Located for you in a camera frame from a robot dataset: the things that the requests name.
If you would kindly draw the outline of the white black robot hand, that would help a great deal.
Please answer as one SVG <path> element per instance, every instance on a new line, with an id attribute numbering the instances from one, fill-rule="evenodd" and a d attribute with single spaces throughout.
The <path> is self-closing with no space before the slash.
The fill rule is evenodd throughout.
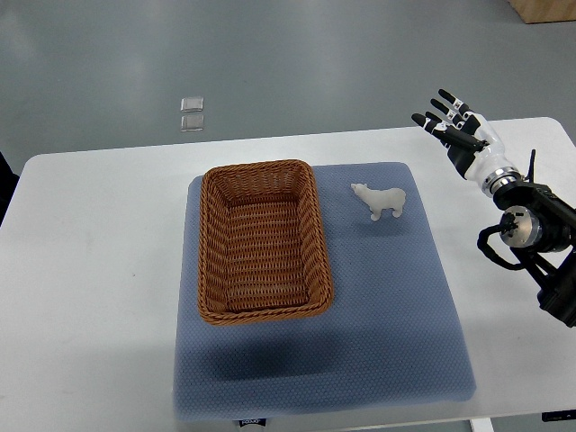
<path id="1" fill-rule="evenodd" d="M 499 181 L 521 179 L 518 169 L 505 156 L 505 146 L 484 116 L 445 89 L 431 99 L 434 112 L 414 113 L 411 119 L 440 141 L 457 173 L 475 182 L 491 196 Z"/>

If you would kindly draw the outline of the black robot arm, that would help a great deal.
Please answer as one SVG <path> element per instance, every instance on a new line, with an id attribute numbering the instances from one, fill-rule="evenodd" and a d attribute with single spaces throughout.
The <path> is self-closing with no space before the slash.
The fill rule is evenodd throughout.
<path id="1" fill-rule="evenodd" d="M 525 176 L 503 167 L 483 181 L 482 190 L 503 214 L 498 224 L 480 231 L 477 248 L 498 266 L 527 271 L 540 288 L 540 309 L 573 328 L 575 251 L 559 266 L 544 254 L 575 247 L 575 209 L 549 186 L 535 182 L 535 160 L 533 150 Z"/>

